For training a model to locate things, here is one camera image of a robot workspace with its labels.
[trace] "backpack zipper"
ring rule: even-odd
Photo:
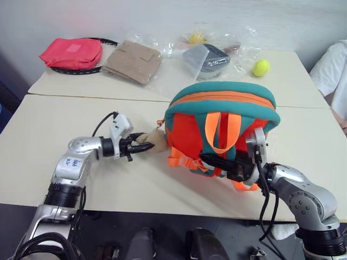
[[[174,103],[172,103],[169,106],[169,108],[179,103],[195,102],[195,101],[203,101],[203,100],[248,102],[248,103],[255,103],[257,105],[269,107],[272,110],[275,110],[271,101],[263,97],[260,97],[251,93],[242,93],[242,92],[228,91],[228,90],[188,94],[176,100]]]

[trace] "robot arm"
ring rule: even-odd
[[[59,233],[65,239],[69,238],[76,224],[77,202],[82,199],[86,180],[94,162],[103,157],[127,157],[128,161],[132,161],[132,153],[143,152],[154,146],[148,142],[133,146],[132,142],[142,133],[130,134],[133,127],[126,116],[116,112],[113,116],[110,138],[79,137],[70,141],[67,152],[57,163],[48,194],[44,203],[37,207],[22,245],[51,232]],[[44,241],[40,245],[61,247],[61,244],[54,240]],[[14,259],[21,257],[23,255],[15,254]]]
[[[277,190],[299,225],[297,237],[304,242],[308,259],[347,259],[337,201],[330,191],[310,182],[298,170],[268,165],[265,176],[271,191]]]
[[[346,246],[335,216],[337,201],[327,189],[310,182],[298,170],[279,164],[268,164],[266,138],[262,128],[246,139],[248,154],[236,153],[234,161],[226,161],[212,154],[201,154],[208,165],[227,171],[227,177],[251,186],[257,183],[264,191],[260,179],[265,177],[270,192],[277,192],[299,225],[297,237],[304,242],[304,253],[310,260],[345,260]]]

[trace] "white shirt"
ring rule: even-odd
[[[347,120],[347,40],[332,45],[313,67],[310,76],[324,96],[335,91],[331,108]]]

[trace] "black cable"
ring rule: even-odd
[[[55,233],[55,232],[49,232],[44,233],[42,235],[39,235],[37,237],[32,238],[29,241],[26,241],[24,244],[22,244],[17,252],[16,255],[13,257],[13,260],[20,260],[25,255],[28,255],[30,250],[37,246],[38,244],[45,242],[45,241],[54,241],[63,247],[63,252],[66,255],[67,260],[76,260],[77,255],[75,253],[74,248],[72,247],[71,243],[61,234]]]
[[[113,119],[115,119],[115,117],[118,115],[117,112],[111,112],[109,113],[107,116],[105,116],[101,121],[100,123],[97,125],[96,129],[94,130],[92,136],[94,137],[98,131],[98,129],[100,128],[100,126],[111,116],[113,115]]]
[[[79,250],[78,247],[75,244],[71,243],[71,245],[74,248],[75,253],[79,257],[79,259],[80,260],[86,260],[84,254],[81,252],[81,250]]]
[[[268,250],[270,250],[271,252],[274,253],[274,255],[276,255],[279,259],[281,259],[281,256],[277,253],[277,251],[275,249],[273,249],[271,246],[269,246],[268,244],[266,244],[264,241],[261,241],[260,244],[262,244],[263,246],[266,246],[268,248]]]
[[[259,217],[259,222],[260,222],[260,227],[262,229],[262,231],[264,232],[264,234],[266,233],[265,227],[264,227],[264,222],[263,222],[263,217],[264,217],[264,213],[266,210],[266,207],[268,205],[268,201],[270,198],[270,191],[269,191],[269,187],[267,185],[267,182],[265,180],[264,174],[262,172],[262,167],[259,161],[256,162],[256,166],[258,168],[259,171],[259,180],[263,189],[263,193],[265,196],[265,200],[260,212],[260,217]],[[266,235],[267,240],[269,240],[269,242],[271,243],[272,247],[274,248],[274,250],[277,252],[276,255],[282,259],[282,260],[287,260],[287,258],[281,253],[281,251],[277,248],[277,246],[273,243],[272,239],[269,237],[269,235]]]
[[[76,213],[76,216],[75,216],[75,219],[74,219],[73,225],[72,225],[72,229],[75,232],[77,232],[77,230],[78,230],[80,219],[82,217],[82,213],[83,213],[83,210],[84,210],[85,205],[86,205],[86,199],[87,199],[87,191],[86,191],[86,187],[84,187],[82,190],[82,193],[81,193],[80,206],[79,206],[79,209]]]
[[[269,233],[271,232],[272,227],[273,227],[273,225],[275,223],[277,209],[278,209],[278,204],[279,204],[279,194],[278,194],[277,190],[275,190],[274,193],[275,193],[275,206],[274,206],[274,209],[273,209],[273,212],[272,212],[271,221],[270,221],[269,227],[267,228],[267,230],[264,233],[264,235],[262,235],[261,238],[259,238],[259,241],[263,241],[266,238],[266,236],[269,235]]]
[[[23,257],[35,253],[50,253],[52,255],[57,256],[60,260],[66,260],[66,255],[62,248],[59,246],[54,245],[34,245],[26,250],[26,252],[23,254]]]

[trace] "yellow toy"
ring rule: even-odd
[[[202,34],[196,33],[189,39],[190,44],[204,43],[204,36]]]
[[[270,63],[267,60],[257,61],[252,69],[252,73],[256,77],[262,77],[270,70]]]

